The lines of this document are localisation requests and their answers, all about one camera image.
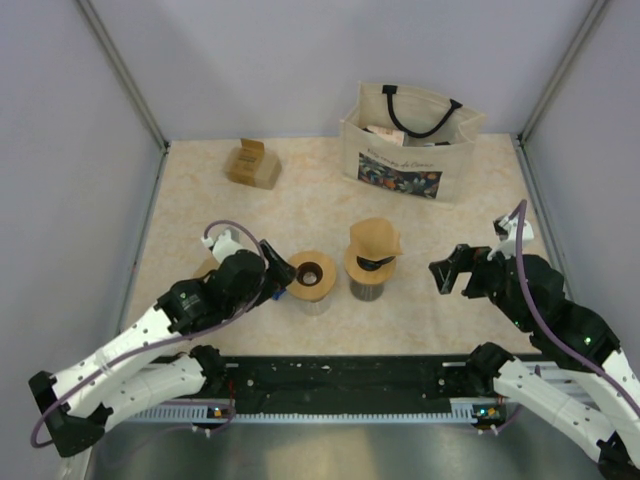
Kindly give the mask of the brown paper coffee filter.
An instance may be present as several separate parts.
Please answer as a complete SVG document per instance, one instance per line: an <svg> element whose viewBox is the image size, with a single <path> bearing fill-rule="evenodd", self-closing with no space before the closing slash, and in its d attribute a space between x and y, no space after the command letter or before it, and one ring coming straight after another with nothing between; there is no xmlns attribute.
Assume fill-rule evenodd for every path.
<svg viewBox="0 0 640 480"><path fill-rule="evenodd" d="M403 254L399 231L382 217L353 224L350 227L350 247L357 257L373 261Z"/></svg>

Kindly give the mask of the wooden ring stand front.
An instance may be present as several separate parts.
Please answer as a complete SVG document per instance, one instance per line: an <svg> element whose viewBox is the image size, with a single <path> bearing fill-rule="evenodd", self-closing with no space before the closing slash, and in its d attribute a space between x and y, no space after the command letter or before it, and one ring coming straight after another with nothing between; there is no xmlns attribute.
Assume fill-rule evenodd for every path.
<svg viewBox="0 0 640 480"><path fill-rule="evenodd" d="M296 269L294 280L287 287L293 297L318 302L329 295L337 278L336 264L330 256L316 250L300 251L288 263Z"/></svg>

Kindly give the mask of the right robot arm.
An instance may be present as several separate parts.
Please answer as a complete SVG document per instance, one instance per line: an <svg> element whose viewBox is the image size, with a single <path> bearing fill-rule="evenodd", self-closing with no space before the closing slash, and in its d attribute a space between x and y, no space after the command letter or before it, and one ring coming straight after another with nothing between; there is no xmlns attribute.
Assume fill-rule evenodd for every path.
<svg viewBox="0 0 640 480"><path fill-rule="evenodd" d="M457 245L429 270L440 294L469 274L463 296L488 299L592 403L565 394L492 342L468 357L466 380L474 393L515 400L578 445L604 478L638 478L639 377L606 321L566 298L559 271L537 255L508 257L468 244Z"/></svg>

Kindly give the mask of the wooden dripper ring stand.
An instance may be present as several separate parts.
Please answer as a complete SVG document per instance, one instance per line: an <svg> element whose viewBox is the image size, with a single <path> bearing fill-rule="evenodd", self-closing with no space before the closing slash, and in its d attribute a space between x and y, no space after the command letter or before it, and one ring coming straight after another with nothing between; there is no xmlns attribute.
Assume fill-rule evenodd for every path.
<svg viewBox="0 0 640 480"><path fill-rule="evenodd" d="M397 267L397 259L393 258L389 263L380 268L369 271L363 269L357 263L357 255L352 247L348 247L344 254L344 268L349 277L357 283L363 285L380 285L389 281Z"/></svg>

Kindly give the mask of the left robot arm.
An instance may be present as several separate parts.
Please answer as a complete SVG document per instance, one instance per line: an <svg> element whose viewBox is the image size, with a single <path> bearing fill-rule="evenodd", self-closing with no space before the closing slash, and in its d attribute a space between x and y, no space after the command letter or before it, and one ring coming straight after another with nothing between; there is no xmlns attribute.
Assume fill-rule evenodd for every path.
<svg viewBox="0 0 640 480"><path fill-rule="evenodd" d="M32 447L62 458L98 443L129 417L178 397L216 396L227 374L219 352L196 346L157 371L147 370L178 344L218 330L269 300L297 270L265 241L251 251L234 240L212 249L217 265L174 283L130 327L85 359L28 381L41 417Z"/></svg>

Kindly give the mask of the clear glass beaker wooden collar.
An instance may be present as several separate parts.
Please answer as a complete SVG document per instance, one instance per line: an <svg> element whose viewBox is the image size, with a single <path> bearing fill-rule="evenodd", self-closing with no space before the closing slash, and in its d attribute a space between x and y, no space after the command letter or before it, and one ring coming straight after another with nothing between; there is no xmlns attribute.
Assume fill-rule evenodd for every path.
<svg viewBox="0 0 640 480"><path fill-rule="evenodd" d="M320 316L326 312L331 306L331 299L324 297L317 301L300 300L299 307L301 311L307 316Z"/></svg>

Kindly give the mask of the blue glass dripper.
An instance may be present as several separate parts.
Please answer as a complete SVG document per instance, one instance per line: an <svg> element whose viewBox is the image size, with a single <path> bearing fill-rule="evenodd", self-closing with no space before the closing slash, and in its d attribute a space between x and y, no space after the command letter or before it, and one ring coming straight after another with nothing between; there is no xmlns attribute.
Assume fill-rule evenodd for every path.
<svg viewBox="0 0 640 480"><path fill-rule="evenodd" d="M374 271L380 270L386 265L391 264L395 259L396 259L395 256L385 257L380 260L371 260L361 256L357 256L356 263L360 269L367 272L374 272Z"/></svg>
<svg viewBox="0 0 640 480"><path fill-rule="evenodd" d="M285 288L280 289L278 291L276 291L273 295L272 295L272 299L274 301L278 301L285 293L287 292L287 290Z"/></svg>

